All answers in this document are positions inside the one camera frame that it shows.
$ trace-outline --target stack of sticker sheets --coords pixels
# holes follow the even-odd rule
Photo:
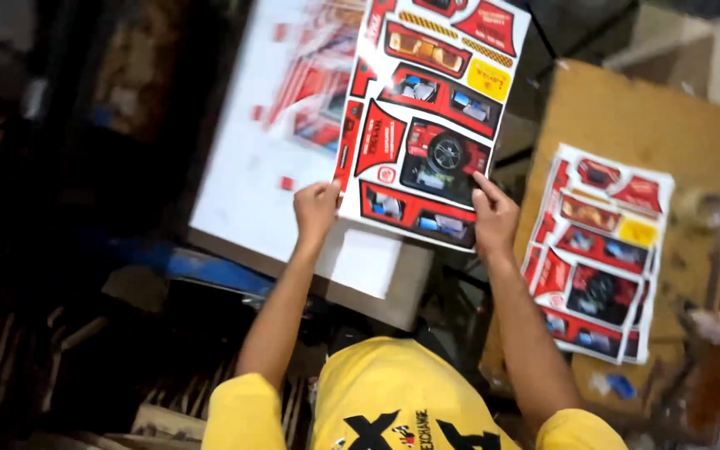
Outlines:
[[[522,273],[564,351],[645,363],[671,175],[560,145]]]
[[[341,217],[474,251],[488,173],[530,15],[489,0],[370,0],[335,179]]]

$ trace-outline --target yellow checkered stripe sticker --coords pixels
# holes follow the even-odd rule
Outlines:
[[[492,49],[477,44],[476,42],[472,41],[471,39],[464,37],[462,39],[462,42],[474,50],[478,51],[479,53],[482,53],[483,55],[487,56],[488,58],[493,59],[495,62],[498,62],[499,64],[502,64],[504,67],[510,68],[513,67],[513,58],[509,56],[502,55],[501,53],[497,51],[493,51]]]
[[[412,24],[418,25],[418,26],[423,26],[424,28],[429,28],[430,30],[433,30],[435,33],[440,33],[441,35],[449,36],[450,38],[453,38],[453,39],[457,39],[457,37],[458,37],[458,34],[455,33],[454,31],[448,30],[440,25],[437,25],[435,22],[426,20],[424,17],[419,17],[412,13],[408,13],[407,11],[400,11],[399,18],[401,18],[405,22],[409,22],[409,23],[412,23]]]

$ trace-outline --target printed wheel image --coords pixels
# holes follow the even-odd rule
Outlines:
[[[438,173],[445,175],[457,173],[466,163],[462,141],[449,131],[435,136],[427,149],[426,161]]]

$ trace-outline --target workbench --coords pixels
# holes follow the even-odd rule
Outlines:
[[[593,411],[621,431],[650,431],[683,441],[715,443],[720,426],[720,347],[706,349],[697,361],[697,370],[672,399],[673,408],[682,406],[681,415],[665,417],[665,410],[658,408],[661,400],[668,400],[663,395],[683,365],[685,332],[678,323],[679,305],[685,300],[704,305],[709,254],[715,245],[712,235],[691,232],[684,223],[675,222],[675,199],[691,190],[720,195],[720,107],[582,62],[559,62],[522,203],[515,240],[519,261],[523,261],[538,219],[551,161],[560,143],[626,165],[668,172],[676,183],[672,220],[663,243],[649,359],[644,365],[615,366],[573,354],[570,365],[582,396]],[[716,309],[720,310],[720,277],[717,287]],[[479,368],[495,393],[511,394],[496,318]],[[637,396],[620,400],[613,392],[601,395],[590,385],[597,373],[625,375]]]
[[[335,152],[290,136],[297,108],[312,106],[307,98],[285,106],[274,124],[268,118],[275,114],[269,110],[277,97],[287,92],[286,77],[295,71],[293,55],[301,50],[297,30],[313,15],[305,7],[319,4],[255,2],[190,220],[190,243],[275,278],[297,238],[295,191],[328,181],[335,171]],[[341,7],[360,17],[364,2],[343,2]],[[400,235],[339,220],[316,263],[311,292],[409,330],[432,255]]]

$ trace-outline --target wooden table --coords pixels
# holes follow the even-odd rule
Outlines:
[[[550,163],[562,142],[627,165],[671,173],[676,182],[672,216],[685,192],[720,194],[720,107],[582,62],[565,61],[556,68],[555,84],[533,157],[516,235],[518,258],[525,255],[530,232],[538,219]],[[685,417],[660,420],[655,415],[649,420],[654,405],[682,366],[685,332],[677,323],[676,311],[682,300],[704,304],[710,271],[708,254],[714,241],[712,235],[697,234],[684,223],[670,220],[646,364],[615,366],[586,355],[573,355],[571,367],[582,395],[592,409],[616,427],[715,443],[720,427],[720,347],[706,348],[703,360],[686,383]],[[720,299],[720,279],[717,292]],[[495,391],[507,393],[502,357],[495,317],[480,370]],[[647,387],[652,367],[659,360],[663,370],[652,376],[654,382]],[[589,387],[591,376],[597,372],[624,374],[635,386],[637,398],[621,401],[612,392],[600,395]]]

